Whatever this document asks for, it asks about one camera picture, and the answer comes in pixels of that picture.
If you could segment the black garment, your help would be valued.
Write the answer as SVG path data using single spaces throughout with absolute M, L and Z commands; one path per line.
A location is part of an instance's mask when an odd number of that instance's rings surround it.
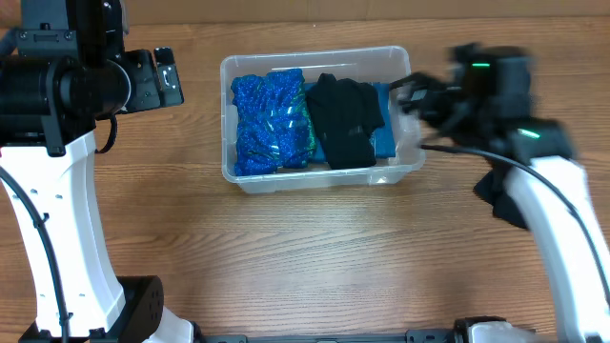
M 376 164 L 371 137 L 385 126 L 375 87 L 322 73 L 306 91 L 316 137 L 333 170 Z
M 527 225 L 515 201 L 508 195 L 504 180 L 513 166 L 488 160 L 491 170 L 474 186 L 474 194 L 492 206 L 492 215 L 515 227 L 528 231 Z

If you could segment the blue sequined fabric bundle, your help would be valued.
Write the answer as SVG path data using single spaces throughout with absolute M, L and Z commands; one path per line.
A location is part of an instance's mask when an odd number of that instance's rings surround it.
M 231 90 L 238 115 L 235 174 L 306 168 L 316 142 L 302 70 L 237 77 Z

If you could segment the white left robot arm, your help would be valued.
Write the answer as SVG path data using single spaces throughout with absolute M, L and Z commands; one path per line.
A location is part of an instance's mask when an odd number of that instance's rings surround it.
M 183 103 L 172 50 L 126 50 L 120 1 L 25 1 L 21 15 L 1 42 L 1 180 L 36 291 L 22 340 L 201 341 L 159 277 L 114 273 L 94 184 L 98 122 Z

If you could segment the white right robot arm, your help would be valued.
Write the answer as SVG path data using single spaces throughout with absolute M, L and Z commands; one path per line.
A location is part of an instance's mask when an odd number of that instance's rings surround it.
M 531 57 L 519 47 L 452 50 L 454 77 L 415 72 L 394 81 L 396 108 L 433 130 L 426 151 L 484 158 L 475 194 L 495 217 L 530 232 L 539 249 L 561 342 L 609 338 L 609 248 L 562 124 L 535 116 Z

